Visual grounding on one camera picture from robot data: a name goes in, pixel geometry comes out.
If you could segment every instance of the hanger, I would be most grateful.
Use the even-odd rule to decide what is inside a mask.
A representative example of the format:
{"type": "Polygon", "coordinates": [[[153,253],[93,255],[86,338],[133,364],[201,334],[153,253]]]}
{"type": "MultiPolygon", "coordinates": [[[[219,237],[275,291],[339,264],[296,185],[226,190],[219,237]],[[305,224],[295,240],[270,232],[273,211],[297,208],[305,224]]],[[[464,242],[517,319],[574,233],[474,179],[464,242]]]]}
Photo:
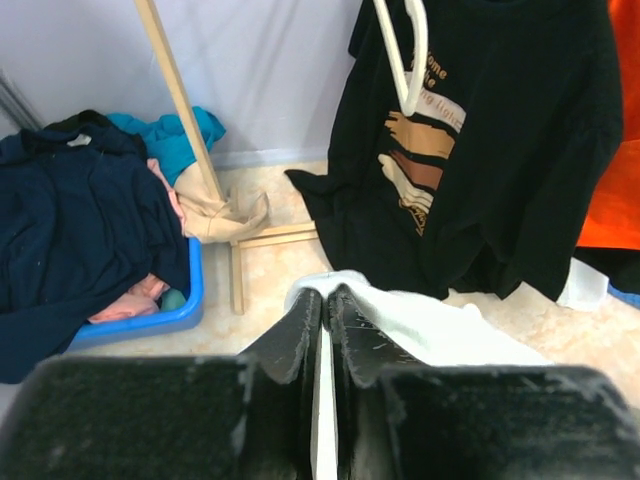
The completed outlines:
{"type": "Polygon", "coordinates": [[[411,82],[407,84],[407,75],[402,64],[400,48],[396,33],[391,23],[391,15],[386,0],[373,0],[384,38],[384,45],[389,56],[393,82],[398,93],[400,109],[405,117],[410,117],[416,112],[418,96],[422,89],[422,83],[427,71],[427,51],[429,50],[429,31],[427,27],[427,12],[422,0],[404,0],[405,9],[413,26],[413,71],[411,82]]]}

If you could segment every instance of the t-shirt graphic print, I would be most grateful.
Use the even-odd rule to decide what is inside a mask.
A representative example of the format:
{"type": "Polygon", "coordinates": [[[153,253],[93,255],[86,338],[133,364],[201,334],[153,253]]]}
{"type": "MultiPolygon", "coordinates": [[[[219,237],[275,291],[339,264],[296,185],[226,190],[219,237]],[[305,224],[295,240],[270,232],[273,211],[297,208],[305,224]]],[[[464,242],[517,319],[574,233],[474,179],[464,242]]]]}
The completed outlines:
{"type": "MultiPolygon", "coordinates": [[[[383,140],[383,153],[378,155],[382,173],[398,192],[399,207],[412,216],[420,236],[466,118],[460,105],[434,91],[448,75],[429,52],[416,112],[410,118],[396,110],[389,112],[387,138],[383,140]]],[[[405,78],[410,83],[412,72],[405,72],[405,78]]]]}

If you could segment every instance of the navy blue shirt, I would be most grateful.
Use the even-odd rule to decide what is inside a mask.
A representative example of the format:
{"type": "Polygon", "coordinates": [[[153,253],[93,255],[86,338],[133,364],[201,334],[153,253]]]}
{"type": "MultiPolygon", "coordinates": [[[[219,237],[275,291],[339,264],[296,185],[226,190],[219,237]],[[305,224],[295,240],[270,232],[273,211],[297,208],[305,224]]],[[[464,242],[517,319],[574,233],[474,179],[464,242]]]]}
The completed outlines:
{"type": "Polygon", "coordinates": [[[0,142],[0,382],[64,351],[147,274],[184,290],[188,269],[180,222],[135,137],[89,122],[0,142]]]}

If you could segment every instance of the blue cloth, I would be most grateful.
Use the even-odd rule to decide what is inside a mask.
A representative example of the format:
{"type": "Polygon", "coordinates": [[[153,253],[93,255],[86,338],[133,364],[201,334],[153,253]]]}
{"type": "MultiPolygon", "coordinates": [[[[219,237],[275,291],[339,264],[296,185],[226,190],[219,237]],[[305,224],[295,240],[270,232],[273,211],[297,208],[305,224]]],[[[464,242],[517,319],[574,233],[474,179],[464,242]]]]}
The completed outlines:
{"type": "MultiPolygon", "coordinates": [[[[204,143],[208,150],[226,133],[225,128],[211,113],[200,107],[193,108],[204,143]]],[[[118,128],[137,133],[147,145],[149,156],[157,158],[160,170],[169,185],[175,185],[180,174],[196,161],[182,122],[177,115],[163,115],[155,122],[145,123],[125,113],[107,115],[118,128]]]]}
{"type": "Polygon", "coordinates": [[[631,305],[632,307],[640,309],[640,295],[636,293],[625,293],[616,289],[609,284],[609,293],[624,303],[631,305]]]}
{"type": "Polygon", "coordinates": [[[82,124],[0,141],[0,383],[64,351],[150,272],[188,287],[180,221],[137,140],[82,124]]]}

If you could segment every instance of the blue plastic basket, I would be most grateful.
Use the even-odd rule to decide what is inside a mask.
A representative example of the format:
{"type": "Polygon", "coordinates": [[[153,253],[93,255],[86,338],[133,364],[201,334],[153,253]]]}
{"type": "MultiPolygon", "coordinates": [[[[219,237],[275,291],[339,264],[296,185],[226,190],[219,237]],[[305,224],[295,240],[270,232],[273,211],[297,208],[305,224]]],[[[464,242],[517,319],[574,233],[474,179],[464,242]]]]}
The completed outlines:
{"type": "Polygon", "coordinates": [[[185,293],[187,303],[178,310],[132,317],[117,322],[84,325],[67,351],[97,347],[134,338],[163,335],[194,328],[204,314],[204,274],[202,249],[195,238],[189,239],[190,288],[185,293]]]}

